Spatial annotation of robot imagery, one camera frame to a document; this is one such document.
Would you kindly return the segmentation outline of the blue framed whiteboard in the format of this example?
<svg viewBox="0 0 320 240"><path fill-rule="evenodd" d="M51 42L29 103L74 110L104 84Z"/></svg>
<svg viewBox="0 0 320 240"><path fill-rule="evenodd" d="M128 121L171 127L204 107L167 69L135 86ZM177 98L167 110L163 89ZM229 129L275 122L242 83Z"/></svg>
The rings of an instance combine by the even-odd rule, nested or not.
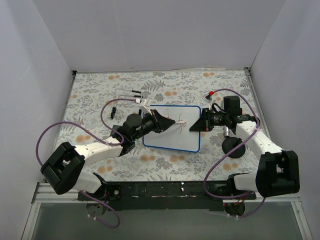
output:
<svg viewBox="0 0 320 240"><path fill-rule="evenodd" d="M185 124L175 123L164 133L151 132L142 138L146 147L197 153L200 150L201 134L189 131L190 127L200 118L201 108L197 105L151 105L164 117Z"/></svg>

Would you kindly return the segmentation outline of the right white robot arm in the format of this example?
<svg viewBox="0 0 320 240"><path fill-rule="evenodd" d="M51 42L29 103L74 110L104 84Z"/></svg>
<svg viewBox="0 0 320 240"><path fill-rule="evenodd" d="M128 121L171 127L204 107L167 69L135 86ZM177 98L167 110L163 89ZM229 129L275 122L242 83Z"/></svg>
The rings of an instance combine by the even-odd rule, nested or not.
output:
<svg viewBox="0 0 320 240"><path fill-rule="evenodd" d="M227 127L234 134L227 137L223 152L231 158L240 158L249 148L258 159L256 173L235 173L226 181L226 195L237 199L246 192L258 192L268 198L295 194L300 190L299 160L293 151L286 151L258 130L258 119L243 114L240 98L223 98L221 111L204 108L199 119L190 127L191 132L210 132L214 127Z"/></svg>

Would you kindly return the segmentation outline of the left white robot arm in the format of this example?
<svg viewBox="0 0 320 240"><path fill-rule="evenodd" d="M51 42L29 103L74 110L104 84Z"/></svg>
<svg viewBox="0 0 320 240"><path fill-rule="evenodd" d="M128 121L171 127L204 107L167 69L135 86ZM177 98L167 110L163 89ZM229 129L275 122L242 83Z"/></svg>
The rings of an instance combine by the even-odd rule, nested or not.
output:
<svg viewBox="0 0 320 240"><path fill-rule="evenodd" d="M161 134L175 123L155 109L144 116L130 114L106 140L84 145L61 143L40 171L58 195L77 190L89 193L95 200L101 200L107 193L103 185L104 179L83 168L105 159L126 155L135 147L136 140L150 132Z"/></svg>

